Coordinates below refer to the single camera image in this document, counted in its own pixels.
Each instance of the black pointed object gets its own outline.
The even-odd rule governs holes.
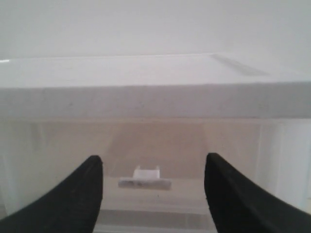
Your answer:
[[[311,216],[269,194],[216,153],[207,156],[205,193],[219,233],[311,233]]]
[[[103,198],[103,164],[92,155],[46,195],[0,221],[0,233],[91,233]]]

